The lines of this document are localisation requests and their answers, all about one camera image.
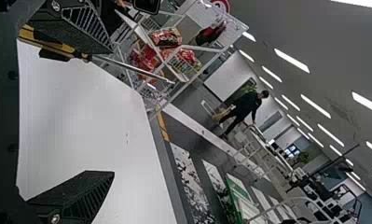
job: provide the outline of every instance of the black object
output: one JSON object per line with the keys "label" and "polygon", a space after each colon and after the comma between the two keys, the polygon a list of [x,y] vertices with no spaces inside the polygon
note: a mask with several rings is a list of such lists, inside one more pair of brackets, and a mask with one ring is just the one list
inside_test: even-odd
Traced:
{"label": "black object", "polygon": [[157,15],[160,8],[160,0],[133,0],[133,7],[151,15]]}
{"label": "black object", "polygon": [[84,171],[28,201],[43,223],[55,217],[90,224],[114,180],[114,172]]}
{"label": "black object", "polygon": [[113,52],[110,36],[90,0],[47,0],[28,24],[82,53]]}
{"label": "black object", "polygon": [[[45,0],[0,0],[0,224],[42,223],[16,187],[20,136],[16,39],[20,28],[43,4]],[[62,224],[82,222],[65,219]]]}

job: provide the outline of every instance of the display rack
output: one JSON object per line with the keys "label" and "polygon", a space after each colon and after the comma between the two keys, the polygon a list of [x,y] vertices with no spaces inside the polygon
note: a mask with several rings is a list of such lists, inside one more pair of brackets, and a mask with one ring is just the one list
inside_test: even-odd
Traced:
{"label": "display rack", "polygon": [[244,135],[242,138],[244,145],[235,154],[231,155],[236,162],[234,168],[238,166],[246,167],[256,175],[255,181],[272,174],[274,170],[285,174],[291,173],[291,169],[278,161],[276,156],[267,148],[267,143],[260,139],[254,130],[247,128],[240,134]]}
{"label": "display rack", "polygon": [[[249,28],[241,21],[220,10],[220,8],[206,4],[202,0],[195,1],[183,15],[166,11],[160,11],[157,16],[142,13],[142,18],[136,22],[120,12],[117,14],[129,26],[131,31],[120,42],[115,43],[115,53],[109,57],[122,63],[131,63],[130,55],[138,53],[144,45],[147,45],[156,52],[159,60],[158,66],[154,68],[152,73],[156,75],[164,73],[167,79],[176,83],[173,85],[168,82],[153,80],[151,77],[142,77],[132,71],[122,71],[123,74],[126,74],[130,86],[145,99],[146,110],[151,112],[149,113],[150,120],[183,92],[189,84]],[[167,22],[164,25],[159,25],[155,20],[158,16],[164,16],[168,19]],[[182,44],[173,49],[169,56],[164,59],[161,55],[161,49],[155,46],[149,34],[162,28],[174,29],[185,18],[191,19],[199,26],[200,29],[195,31],[194,36],[200,30],[209,27],[217,18],[224,18],[223,20],[227,22],[227,28],[213,43],[207,46],[200,47],[193,44]],[[193,50],[198,55],[209,55],[208,60],[204,59],[203,66],[196,68],[179,54],[182,49]]]}

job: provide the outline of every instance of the dark clothing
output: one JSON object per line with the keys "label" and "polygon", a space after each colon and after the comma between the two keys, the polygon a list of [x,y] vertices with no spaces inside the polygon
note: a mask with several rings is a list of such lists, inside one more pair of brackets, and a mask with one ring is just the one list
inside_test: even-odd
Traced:
{"label": "dark clothing", "polygon": [[[224,117],[220,119],[220,123],[224,123],[224,121],[226,121],[227,119],[235,117],[235,116],[237,115],[235,114],[234,110],[232,110],[231,112],[229,112],[229,114],[225,115]],[[235,120],[229,125],[227,130],[224,132],[224,134],[229,134],[235,128],[235,126],[237,126],[242,121],[243,119],[239,119],[238,117],[236,117]]]}
{"label": "dark clothing", "polygon": [[255,92],[248,92],[241,96],[238,100],[233,103],[236,107],[231,110],[229,114],[225,115],[220,119],[220,123],[223,123],[229,118],[236,117],[235,120],[229,125],[224,134],[229,134],[235,126],[241,123],[249,114],[252,112],[253,120],[255,120],[255,112],[261,106],[262,100],[258,99],[258,94]]}
{"label": "dark clothing", "polygon": [[257,93],[251,91],[241,96],[233,104],[236,106],[233,111],[237,118],[245,119],[252,112],[252,118],[255,120],[255,113],[261,106],[262,100],[258,99]]}
{"label": "dark clothing", "polygon": [[129,9],[120,7],[114,0],[102,0],[101,20],[109,35],[112,35],[123,22],[115,10],[129,16]]}

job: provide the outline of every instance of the window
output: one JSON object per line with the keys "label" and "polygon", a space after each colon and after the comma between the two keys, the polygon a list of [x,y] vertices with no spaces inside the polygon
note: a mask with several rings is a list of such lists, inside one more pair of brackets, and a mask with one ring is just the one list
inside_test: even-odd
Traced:
{"label": "window", "polygon": [[288,158],[294,158],[296,155],[298,155],[301,151],[295,146],[291,145],[288,147],[284,153],[287,155]]}

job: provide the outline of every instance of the yellow object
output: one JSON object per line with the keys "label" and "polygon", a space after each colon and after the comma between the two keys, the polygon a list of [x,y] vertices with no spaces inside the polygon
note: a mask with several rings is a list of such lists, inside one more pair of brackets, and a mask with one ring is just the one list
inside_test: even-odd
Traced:
{"label": "yellow object", "polygon": [[214,122],[219,122],[220,121],[220,119],[222,118],[222,117],[224,117],[225,115],[227,115],[227,114],[229,114],[229,112],[231,112],[231,107],[229,107],[228,109],[226,109],[226,110],[223,110],[223,111],[221,111],[221,112],[219,112],[218,114],[216,114],[216,115],[213,115],[212,116],[212,120],[214,121]]}
{"label": "yellow object", "polygon": [[73,53],[76,51],[75,48],[72,48],[72,47],[70,47],[68,45],[65,45],[65,44],[50,43],[50,42],[35,39],[34,38],[34,28],[29,26],[29,25],[24,25],[20,29],[20,33],[19,33],[18,38],[19,38],[20,41],[22,41],[24,43],[39,47],[41,49],[47,49],[47,50],[56,52],[58,54],[64,55],[68,58],[74,58],[75,57],[73,55]]}

